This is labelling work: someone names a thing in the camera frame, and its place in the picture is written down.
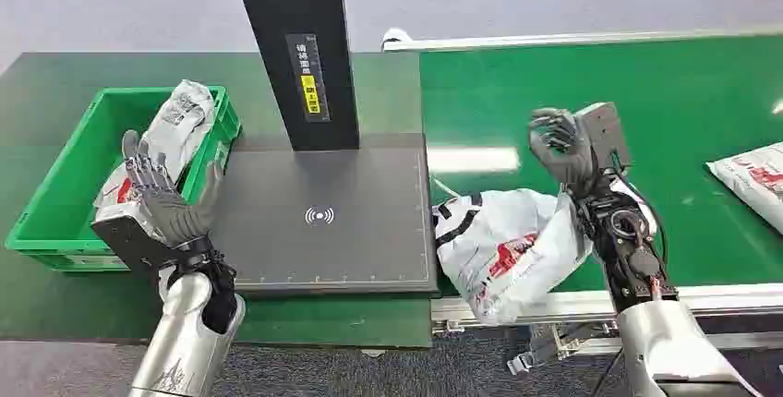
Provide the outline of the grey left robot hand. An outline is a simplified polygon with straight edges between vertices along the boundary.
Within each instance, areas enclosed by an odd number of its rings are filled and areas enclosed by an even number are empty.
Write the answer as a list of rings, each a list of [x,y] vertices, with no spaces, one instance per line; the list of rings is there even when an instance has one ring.
[[[131,186],[144,205],[152,228],[167,246],[177,247],[208,235],[223,181],[219,164],[207,164],[199,201],[191,204],[182,197],[169,175],[166,155],[163,152],[151,155],[148,142],[138,131],[125,132],[122,152]]]

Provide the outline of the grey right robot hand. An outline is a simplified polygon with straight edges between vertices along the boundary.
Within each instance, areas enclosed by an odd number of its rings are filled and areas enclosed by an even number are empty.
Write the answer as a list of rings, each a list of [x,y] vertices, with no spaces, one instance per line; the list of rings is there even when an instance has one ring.
[[[540,108],[528,123],[530,151],[545,169],[577,198],[592,189],[595,164],[583,123],[570,111]]]

